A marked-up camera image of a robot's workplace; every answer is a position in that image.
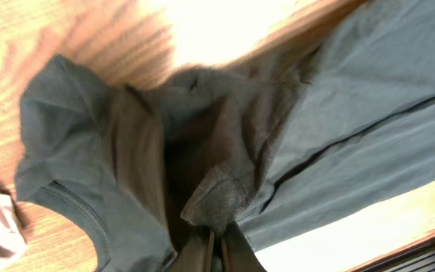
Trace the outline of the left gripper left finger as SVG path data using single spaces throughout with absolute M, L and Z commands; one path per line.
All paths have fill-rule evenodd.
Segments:
M 199 228 L 192 233 L 168 272 L 211 272 L 214 251 L 214 232 Z

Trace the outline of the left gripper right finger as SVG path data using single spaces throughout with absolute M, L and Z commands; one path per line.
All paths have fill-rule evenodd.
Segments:
M 224 272 L 266 272 L 236 222 L 221 237 Z

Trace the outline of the black Nike t-shirt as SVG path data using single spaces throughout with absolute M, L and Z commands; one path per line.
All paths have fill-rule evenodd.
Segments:
M 369 1 L 310 58 L 114 89 L 51 58 L 20 99 L 20 201 L 92 240 L 99 271 L 168 271 L 199 228 L 252 250 L 435 181 L 435 1 Z

